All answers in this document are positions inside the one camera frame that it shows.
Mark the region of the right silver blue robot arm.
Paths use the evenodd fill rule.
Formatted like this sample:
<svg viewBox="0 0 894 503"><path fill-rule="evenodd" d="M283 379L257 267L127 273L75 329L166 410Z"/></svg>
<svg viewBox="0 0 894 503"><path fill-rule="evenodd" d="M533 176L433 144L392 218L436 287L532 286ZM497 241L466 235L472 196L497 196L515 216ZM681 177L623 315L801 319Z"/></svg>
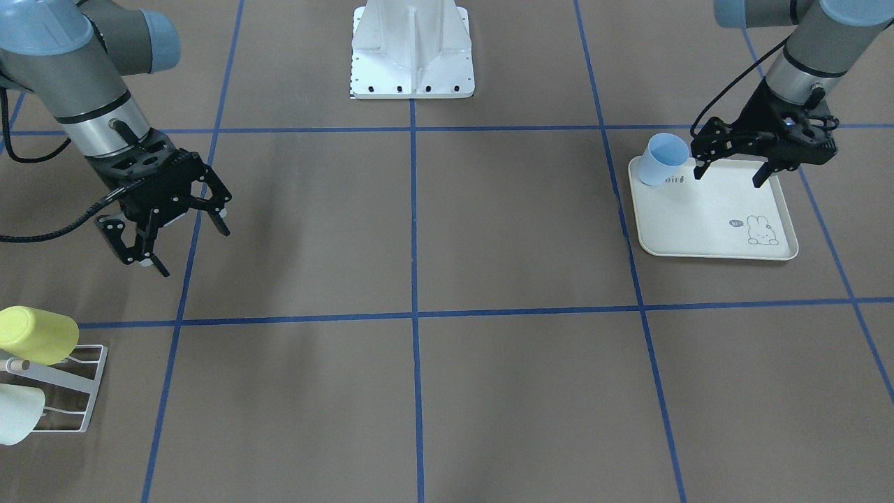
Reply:
<svg viewBox="0 0 894 503"><path fill-rule="evenodd" d="M18 163L10 132L10 89L37 96L109 192L57 231L5 235L5 243L47 242L92 220L116 258L169 271L154 252L159 231L191 210L207 213L218 233L232 194L195 152L154 128L124 82L166 71L181 60L181 37L166 14L115 1L1 3L2 138Z"/></svg>

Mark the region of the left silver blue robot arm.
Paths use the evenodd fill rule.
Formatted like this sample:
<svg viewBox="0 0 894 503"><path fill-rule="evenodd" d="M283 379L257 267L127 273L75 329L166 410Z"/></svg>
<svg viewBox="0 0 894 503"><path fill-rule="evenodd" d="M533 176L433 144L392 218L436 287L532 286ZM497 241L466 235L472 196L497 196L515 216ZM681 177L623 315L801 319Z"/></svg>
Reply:
<svg viewBox="0 0 894 503"><path fill-rule="evenodd" d="M775 61L740 116L732 123L697 117L690 128L694 175L734 155L762 157L752 179L756 188L770 176L804 163L821 166L839 151L837 118L826 100L875 38L892 25L891 1L715 1L719 26L792 26L770 49Z"/></svg>

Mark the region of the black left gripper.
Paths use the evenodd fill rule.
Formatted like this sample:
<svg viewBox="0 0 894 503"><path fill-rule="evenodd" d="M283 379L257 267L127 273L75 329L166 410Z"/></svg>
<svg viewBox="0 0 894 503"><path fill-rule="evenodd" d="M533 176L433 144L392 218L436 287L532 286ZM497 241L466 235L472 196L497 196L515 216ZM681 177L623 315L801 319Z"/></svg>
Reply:
<svg viewBox="0 0 894 503"><path fill-rule="evenodd" d="M814 83L807 88L805 104L792 104L762 82L735 121L729 124L711 117L699 131L691 131L695 179L701 180L713 162L734 155L767 161L752 176L756 189L762 188L776 170L828 162L839 152L833 138L839 119L831 114L825 96L825 86Z"/></svg>

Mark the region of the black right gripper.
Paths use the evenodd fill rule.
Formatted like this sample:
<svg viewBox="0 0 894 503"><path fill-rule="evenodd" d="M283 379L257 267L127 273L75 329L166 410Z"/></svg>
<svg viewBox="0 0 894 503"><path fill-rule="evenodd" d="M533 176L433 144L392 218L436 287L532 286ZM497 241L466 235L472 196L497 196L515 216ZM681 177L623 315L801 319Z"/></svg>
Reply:
<svg viewBox="0 0 894 503"><path fill-rule="evenodd" d="M207 213L221 235L232 235L226 225L232 194L198 153L176 147L166 134L151 129L120 153L87 162L120 205L118 213L100 214L94 223L123 264L153 266L170 277L154 242L163 227L191 209Z"/></svg>

